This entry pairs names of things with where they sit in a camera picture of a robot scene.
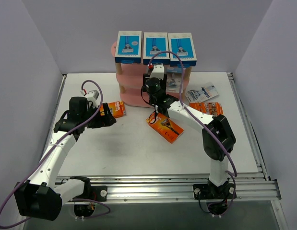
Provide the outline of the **blue Harry's razor box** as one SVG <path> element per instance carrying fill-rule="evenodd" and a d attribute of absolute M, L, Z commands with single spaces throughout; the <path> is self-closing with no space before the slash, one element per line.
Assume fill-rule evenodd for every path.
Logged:
<path fill-rule="evenodd" d="M 168 44 L 169 50 L 176 54 L 170 54 L 170 66 L 180 67 L 177 56 L 184 68 L 196 66 L 197 57 L 191 33 L 168 33 Z"/>

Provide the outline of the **white Gillette pack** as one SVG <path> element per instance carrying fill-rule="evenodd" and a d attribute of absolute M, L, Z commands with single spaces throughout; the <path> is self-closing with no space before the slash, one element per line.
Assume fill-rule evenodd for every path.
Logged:
<path fill-rule="evenodd" d="M 212 82 L 203 84 L 196 89 L 185 91 L 185 97 L 190 103 L 202 103 L 219 95 Z"/>

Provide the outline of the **blue Harry's box front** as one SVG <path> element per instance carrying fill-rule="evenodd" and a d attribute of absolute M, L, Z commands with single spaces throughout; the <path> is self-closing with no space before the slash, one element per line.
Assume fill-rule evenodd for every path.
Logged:
<path fill-rule="evenodd" d="M 168 45 L 168 34 L 165 32 L 153 33 L 153 32 L 144 32 L 143 34 L 143 64 L 148 65 L 151 57 L 156 55 L 161 51 L 169 50 Z M 156 56 L 153 61 L 153 64 L 170 64 L 169 53 L 162 53 Z"/>

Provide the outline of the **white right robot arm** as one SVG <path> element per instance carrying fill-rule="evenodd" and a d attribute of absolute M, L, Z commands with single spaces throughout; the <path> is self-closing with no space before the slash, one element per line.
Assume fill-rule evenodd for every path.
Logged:
<path fill-rule="evenodd" d="M 156 114 L 176 119 L 202 134 L 203 149 L 210 161 L 207 186 L 201 192 L 204 199 L 236 198 L 236 185 L 230 182 L 228 166 L 233 164 L 230 152 L 236 143 L 235 135 L 224 115 L 208 115 L 182 103 L 177 97 L 166 93 L 166 75 L 160 78 L 143 75 L 141 92 L 149 96 L 147 104 Z"/>

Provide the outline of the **clear blister razor pack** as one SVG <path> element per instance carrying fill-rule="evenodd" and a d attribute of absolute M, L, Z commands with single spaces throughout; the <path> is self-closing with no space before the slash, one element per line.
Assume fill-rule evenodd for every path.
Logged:
<path fill-rule="evenodd" d="M 181 85 L 181 68 L 168 67 L 166 74 L 166 92 L 179 93 Z"/>

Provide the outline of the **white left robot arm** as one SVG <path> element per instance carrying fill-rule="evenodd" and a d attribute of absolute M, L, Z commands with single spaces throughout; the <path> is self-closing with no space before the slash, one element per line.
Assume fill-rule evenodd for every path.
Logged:
<path fill-rule="evenodd" d="M 67 202 L 96 198 L 87 177 L 72 176 L 59 186 L 55 186 L 55 183 L 69 151 L 85 129 L 109 127 L 115 122 L 107 103 L 98 106 L 94 98 L 72 97 L 69 109 L 54 126 L 38 168 L 24 183 L 16 184 L 14 197 L 20 215 L 55 220 Z"/>

